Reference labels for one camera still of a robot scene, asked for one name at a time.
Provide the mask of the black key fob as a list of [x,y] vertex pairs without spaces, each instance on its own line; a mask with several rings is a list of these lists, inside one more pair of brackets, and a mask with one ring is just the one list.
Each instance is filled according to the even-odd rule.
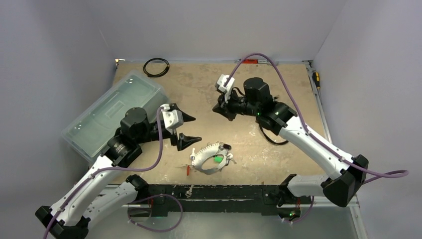
[[225,150],[231,150],[231,145],[226,144],[226,143],[221,143],[220,148],[225,149]]

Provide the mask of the green key tag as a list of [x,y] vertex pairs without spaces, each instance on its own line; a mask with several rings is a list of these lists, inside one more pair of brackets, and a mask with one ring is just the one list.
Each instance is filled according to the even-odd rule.
[[222,157],[222,156],[215,156],[214,158],[213,158],[213,161],[215,162],[215,163],[221,163],[222,161],[223,161],[223,159],[224,159],[224,157]]

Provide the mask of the silver key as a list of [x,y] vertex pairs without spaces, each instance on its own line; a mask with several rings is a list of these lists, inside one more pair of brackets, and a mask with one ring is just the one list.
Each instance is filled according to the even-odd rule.
[[191,186],[189,187],[189,189],[185,192],[185,196],[186,196],[187,198],[191,198],[191,196],[192,196],[192,194],[193,194],[193,188],[194,188],[194,185],[191,185]]

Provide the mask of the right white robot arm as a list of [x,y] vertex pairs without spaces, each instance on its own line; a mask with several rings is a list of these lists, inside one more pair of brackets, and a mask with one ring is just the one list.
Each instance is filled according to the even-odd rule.
[[279,204],[302,196],[324,196],[333,204],[346,207],[364,184],[366,173],[359,167],[367,169],[368,159],[352,156],[315,132],[293,108],[276,101],[261,78],[247,79],[243,96],[235,92],[233,82],[227,75],[219,77],[215,87],[220,96],[213,112],[229,121],[237,115],[255,117],[261,128],[296,146],[325,172],[316,176],[289,175],[280,185]]

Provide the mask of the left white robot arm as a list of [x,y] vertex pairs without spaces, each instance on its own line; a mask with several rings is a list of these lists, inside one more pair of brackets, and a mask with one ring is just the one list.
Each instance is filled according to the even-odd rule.
[[[111,210],[132,201],[144,203],[148,199],[148,184],[139,173],[158,166],[164,140],[170,139],[179,151],[201,140],[177,133],[183,123],[195,120],[177,104],[163,104],[155,115],[155,122],[150,122],[144,108],[129,109],[87,173],[55,204],[41,206],[36,211],[36,217],[45,227],[44,238],[83,239],[94,222]],[[141,145],[153,141],[159,143],[154,163],[146,168],[132,168],[133,161],[142,154]]]

